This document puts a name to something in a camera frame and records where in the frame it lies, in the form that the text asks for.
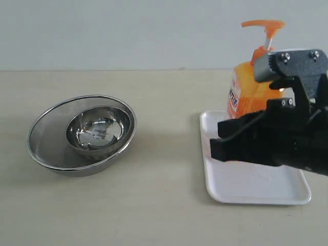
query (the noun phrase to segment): pump nozzle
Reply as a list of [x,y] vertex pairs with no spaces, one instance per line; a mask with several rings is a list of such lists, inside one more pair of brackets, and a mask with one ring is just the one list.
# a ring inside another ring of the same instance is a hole
[[264,27],[266,32],[266,39],[264,46],[260,46],[257,50],[254,51],[251,64],[254,65],[254,62],[257,58],[263,56],[265,53],[271,50],[271,41],[274,35],[284,27],[284,22],[278,21],[275,19],[257,19],[250,20],[248,22],[241,23],[242,27],[258,26]]

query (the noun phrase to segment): mesh strainer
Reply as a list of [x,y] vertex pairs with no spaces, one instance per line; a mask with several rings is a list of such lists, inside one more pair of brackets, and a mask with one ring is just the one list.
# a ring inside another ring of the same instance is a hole
[[[66,139],[66,128],[72,118],[87,109],[112,106],[131,116],[132,133],[115,153],[102,160],[91,160],[72,150]],[[131,142],[136,130],[136,116],[123,101],[103,95],[87,95],[63,101],[44,112],[33,124],[27,137],[30,156],[40,165],[65,175],[85,176],[109,166],[109,160],[121,153]]]

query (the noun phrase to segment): screw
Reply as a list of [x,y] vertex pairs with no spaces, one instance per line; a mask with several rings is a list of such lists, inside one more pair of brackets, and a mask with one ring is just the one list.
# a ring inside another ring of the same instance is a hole
[[316,51],[311,51],[310,53],[310,57],[313,59],[313,60],[317,60],[317,58],[319,57],[319,52],[316,50]]
[[288,52],[282,53],[281,54],[281,59],[286,64],[291,59],[291,56],[289,55]]

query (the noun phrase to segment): soap dispenser bottle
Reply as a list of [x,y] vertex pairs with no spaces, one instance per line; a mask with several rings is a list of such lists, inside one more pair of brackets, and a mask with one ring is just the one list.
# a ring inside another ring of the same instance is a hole
[[254,51],[251,61],[241,63],[233,70],[227,109],[229,118],[239,118],[247,113],[264,110],[267,107],[268,99],[282,97],[282,91],[269,88],[271,82],[258,83],[254,80],[253,65],[257,58],[273,49],[271,48],[272,38],[284,26],[284,22],[259,19],[243,22],[241,26],[264,27],[266,39],[264,46],[260,46]]

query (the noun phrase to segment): white tray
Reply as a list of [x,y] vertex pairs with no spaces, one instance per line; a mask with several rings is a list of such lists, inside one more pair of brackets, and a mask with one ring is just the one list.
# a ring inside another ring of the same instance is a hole
[[200,115],[201,145],[209,195],[214,200],[226,203],[308,203],[311,191],[301,170],[241,161],[222,162],[211,158],[210,138],[218,138],[217,123],[226,118],[225,111],[206,111]]

